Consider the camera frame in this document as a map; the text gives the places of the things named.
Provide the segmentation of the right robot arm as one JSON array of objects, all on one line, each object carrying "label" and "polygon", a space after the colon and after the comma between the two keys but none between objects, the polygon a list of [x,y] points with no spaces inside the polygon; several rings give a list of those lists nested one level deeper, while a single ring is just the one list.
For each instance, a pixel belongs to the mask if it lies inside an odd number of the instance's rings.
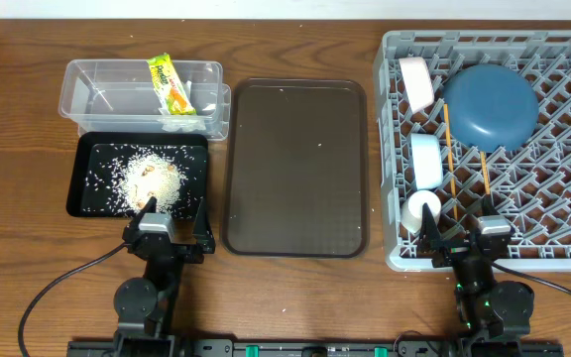
[{"label": "right robot arm", "polygon": [[497,281],[493,264],[508,252],[513,229],[481,200],[482,215],[461,239],[444,239],[430,208],[422,206],[418,249],[432,255],[435,269],[451,268],[461,322],[468,330],[440,347],[440,356],[520,356],[520,338],[530,332],[534,292],[524,283]]}]

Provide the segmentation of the white tissue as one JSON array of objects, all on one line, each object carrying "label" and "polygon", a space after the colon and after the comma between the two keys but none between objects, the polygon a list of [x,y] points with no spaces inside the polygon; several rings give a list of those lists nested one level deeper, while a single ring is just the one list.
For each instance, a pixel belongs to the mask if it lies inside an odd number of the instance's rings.
[{"label": "white tissue", "polygon": [[197,83],[188,80],[182,84],[185,94],[195,109],[194,114],[171,114],[167,101],[163,98],[159,119],[166,132],[204,131],[206,123],[213,119],[218,110],[219,93],[216,84]]}]

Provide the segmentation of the brown serving tray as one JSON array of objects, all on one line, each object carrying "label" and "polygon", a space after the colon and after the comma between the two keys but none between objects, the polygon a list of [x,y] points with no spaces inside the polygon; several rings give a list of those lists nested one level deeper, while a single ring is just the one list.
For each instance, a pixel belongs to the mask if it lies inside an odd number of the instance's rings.
[{"label": "brown serving tray", "polygon": [[234,90],[221,239],[232,254],[349,259],[369,240],[367,100],[340,79]]}]

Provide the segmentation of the black waste tray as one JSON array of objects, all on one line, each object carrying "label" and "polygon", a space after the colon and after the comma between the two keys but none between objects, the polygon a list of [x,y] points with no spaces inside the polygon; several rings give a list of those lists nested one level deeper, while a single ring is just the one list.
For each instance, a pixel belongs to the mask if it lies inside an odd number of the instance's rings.
[{"label": "black waste tray", "polygon": [[90,132],[76,150],[66,210],[75,217],[156,211],[194,219],[206,196],[208,141],[198,134]]}]

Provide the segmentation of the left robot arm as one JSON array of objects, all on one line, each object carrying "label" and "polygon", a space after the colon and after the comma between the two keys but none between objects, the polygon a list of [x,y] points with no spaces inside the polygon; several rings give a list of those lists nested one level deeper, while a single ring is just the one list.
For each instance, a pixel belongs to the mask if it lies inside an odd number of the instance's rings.
[{"label": "left robot arm", "polygon": [[178,356],[180,348],[169,333],[182,268],[201,264],[215,251],[215,241],[202,199],[193,219],[193,244],[174,240],[170,215],[156,212],[157,201],[149,199],[124,228],[127,250],[146,262],[145,273],[125,281],[113,304],[118,315],[113,356]]}]

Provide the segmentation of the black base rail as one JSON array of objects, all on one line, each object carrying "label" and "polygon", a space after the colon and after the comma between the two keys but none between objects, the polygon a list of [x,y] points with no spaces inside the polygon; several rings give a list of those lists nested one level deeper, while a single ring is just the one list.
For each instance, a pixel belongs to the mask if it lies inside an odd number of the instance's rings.
[{"label": "black base rail", "polygon": [[196,341],[71,341],[66,355],[83,357],[180,356],[180,357],[394,357],[458,356],[451,343],[401,340],[395,343],[260,343],[226,339]]}]

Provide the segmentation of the wooden chopstick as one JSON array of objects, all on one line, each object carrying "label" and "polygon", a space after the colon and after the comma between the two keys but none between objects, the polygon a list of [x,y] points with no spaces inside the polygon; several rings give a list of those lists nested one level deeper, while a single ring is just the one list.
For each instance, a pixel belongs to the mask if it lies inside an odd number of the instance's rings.
[{"label": "wooden chopstick", "polygon": [[454,215],[454,219],[456,221],[459,221],[459,212],[458,212],[458,207],[457,207],[457,188],[456,188],[456,181],[455,181],[455,177],[454,177],[453,148],[452,148],[452,140],[451,140],[451,132],[450,132],[450,119],[449,119],[448,105],[446,103],[443,105],[443,118],[444,118],[444,123],[446,125],[445,140],[446,140],[446,145],[448,148],[448,155],[447,155],[448,171],[451,174],[450,190],[451,190],[451,196],[453,199],[453,215]]},{"label": "wooden chopstick", "polygon": [[484,181],[485,195],[490,196],[491,194],[490,175],[487,166],[487,156],[486,153],[483,151],[480,152],[480,161],[481,161],[482,176]]}]

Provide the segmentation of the grey dishwasher rack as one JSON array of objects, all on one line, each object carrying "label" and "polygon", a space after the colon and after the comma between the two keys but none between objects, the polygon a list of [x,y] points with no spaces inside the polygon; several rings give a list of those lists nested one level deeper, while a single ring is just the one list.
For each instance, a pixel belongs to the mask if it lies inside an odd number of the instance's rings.
[{"label": "grey dishwasher rack", "polygon": [[482,63],[505,66],[524,77],[539,102],[531,138],[515,151],[487,156],[490,197],[514,231],[506,267],[531,272],[571,272],[571,31],[390,31],[373,65],[381,142],[381,200],[387,265],[398,272],[426,272],[430,259],[400,223],[400,210],[414,193],[409,136],[435,136],[444,166],[437,188],[439,221],[446,238],[460,237],[479,214],[485,196],[480,151],[453,137],[459,221],[454,219],[445,140],[443,99],[413,114],[399,59],[426,61],[435,91],[461,70]]}]

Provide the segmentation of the green yellow snack wrapper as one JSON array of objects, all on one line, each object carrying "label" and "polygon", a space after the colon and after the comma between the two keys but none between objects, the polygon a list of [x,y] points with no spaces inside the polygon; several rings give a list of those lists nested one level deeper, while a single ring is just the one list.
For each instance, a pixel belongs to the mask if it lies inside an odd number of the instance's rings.
[{"label": "green yellow snack wrapper", "polygon": [[154,92],[158,96],[164,115],[195,115],[184,86],[168,54],[147,60]]}]

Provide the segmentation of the clear plastic waste bin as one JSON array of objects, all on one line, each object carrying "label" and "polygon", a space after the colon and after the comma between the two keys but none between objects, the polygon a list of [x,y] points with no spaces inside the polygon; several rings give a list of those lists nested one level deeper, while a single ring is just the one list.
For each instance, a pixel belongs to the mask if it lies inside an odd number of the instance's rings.
[{"label": "clear plastic waste bin", "polygon": [[217,61],[176,60],[182,83],[216,84],[218,110],[204,131],[166,132],[159,119],[161,103],[143,59],[75,59],[65,71],[58,113],[78,125],[79,133],[136,132],[199,134],[209,141],[228,137],[232,91]]}]

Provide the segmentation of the dark blue plate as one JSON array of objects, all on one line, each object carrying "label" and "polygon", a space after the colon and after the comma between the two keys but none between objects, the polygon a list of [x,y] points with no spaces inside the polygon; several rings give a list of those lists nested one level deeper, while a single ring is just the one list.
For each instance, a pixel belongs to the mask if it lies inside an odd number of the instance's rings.
[{"label": "dark blue plate", "polygon": [[501,65],[465,68],[444,85],[450,132],[467,147],[515,151],[531,138],[539,102],[529,82]]}]

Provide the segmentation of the pile of rice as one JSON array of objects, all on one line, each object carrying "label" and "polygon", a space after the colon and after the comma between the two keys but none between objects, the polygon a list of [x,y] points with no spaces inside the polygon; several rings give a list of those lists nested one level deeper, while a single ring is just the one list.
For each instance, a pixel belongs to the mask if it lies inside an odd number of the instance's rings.
[{"label": "pile of rice", "polygon": [[205,195],[207,167],[202,146],[97,144],[84,171],[79,212],[132,217],[154,196],[157,212],[191,220]]}]

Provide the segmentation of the white cup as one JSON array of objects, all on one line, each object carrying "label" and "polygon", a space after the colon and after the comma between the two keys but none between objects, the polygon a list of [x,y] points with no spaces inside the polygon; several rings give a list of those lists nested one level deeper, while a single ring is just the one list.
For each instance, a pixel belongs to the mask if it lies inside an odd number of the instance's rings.
[{"label": "white cup", "polygon": [[439,222],[442,209],[439,197],[430,190],[416,191],[402,205],[400,212],[400,223],[409,234],[420,230],[424,204],[428,205],[434,221]]}]

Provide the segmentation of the light blue bowl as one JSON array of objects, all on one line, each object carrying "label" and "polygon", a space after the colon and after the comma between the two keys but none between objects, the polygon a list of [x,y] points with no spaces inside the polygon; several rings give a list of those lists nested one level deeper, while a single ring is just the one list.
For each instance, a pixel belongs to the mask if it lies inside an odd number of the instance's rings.
[{"label": "light blue bowl", "polygon": [[433,135],[412,133],[409,144],[415,187],[418,190],[439,187],[443,182],[443,169],[438,139]]}]

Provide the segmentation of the pink white bowl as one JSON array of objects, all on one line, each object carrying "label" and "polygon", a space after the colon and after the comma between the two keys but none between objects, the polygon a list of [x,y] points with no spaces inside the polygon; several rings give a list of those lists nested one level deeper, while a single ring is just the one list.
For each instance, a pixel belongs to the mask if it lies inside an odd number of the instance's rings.
[{"label": "pink white bowl", "polygon": [[423,58],[399,59],[400,74],[413,114],[434,102],[434,91],[426,61]]}]

